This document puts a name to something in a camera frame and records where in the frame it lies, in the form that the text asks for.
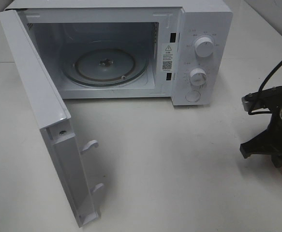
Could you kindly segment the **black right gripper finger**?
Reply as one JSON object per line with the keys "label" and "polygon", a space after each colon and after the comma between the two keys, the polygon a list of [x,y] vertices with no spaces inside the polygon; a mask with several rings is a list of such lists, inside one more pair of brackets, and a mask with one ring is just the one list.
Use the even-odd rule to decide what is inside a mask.
{"label": "black right gripper finger", "polygon": [[268,130],[263,131],[249,141],[240,144],[240,152],[247,159],[251,155],[273,155],[271,147],[272,135]]}

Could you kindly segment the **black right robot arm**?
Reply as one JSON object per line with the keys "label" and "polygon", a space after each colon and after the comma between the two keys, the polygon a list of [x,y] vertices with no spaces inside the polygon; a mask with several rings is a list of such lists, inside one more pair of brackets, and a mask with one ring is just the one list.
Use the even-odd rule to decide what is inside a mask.
{"label": "black right robot arm", "polygon": [[265,131],[240,145],[245,159],[251,155],[270,155],[276,168],[282,167],[282,86],[262,90],[242,97],[245,111],[268,109],[270,123]]}

